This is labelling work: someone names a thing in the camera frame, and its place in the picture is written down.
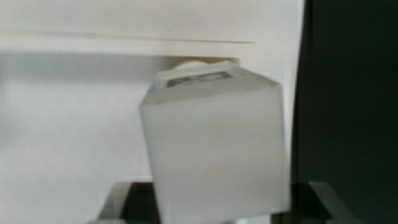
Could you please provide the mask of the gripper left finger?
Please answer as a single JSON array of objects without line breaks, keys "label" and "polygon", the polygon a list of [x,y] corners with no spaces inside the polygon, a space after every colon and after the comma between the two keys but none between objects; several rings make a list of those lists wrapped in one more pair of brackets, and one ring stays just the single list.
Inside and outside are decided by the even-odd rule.
[{"label": "gripper left finger", "polygon": [[156,224],[156,196],[150,182],[113,184],[97,218],[86,224]]}]

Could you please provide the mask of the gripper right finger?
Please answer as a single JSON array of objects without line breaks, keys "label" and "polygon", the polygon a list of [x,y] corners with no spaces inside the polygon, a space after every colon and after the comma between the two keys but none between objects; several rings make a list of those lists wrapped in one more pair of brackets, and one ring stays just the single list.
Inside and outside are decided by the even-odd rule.
[{"label": "gripper right finger", "polygon": [[326,182],[296,183],[291,193],[289,224],[362,224]]}]

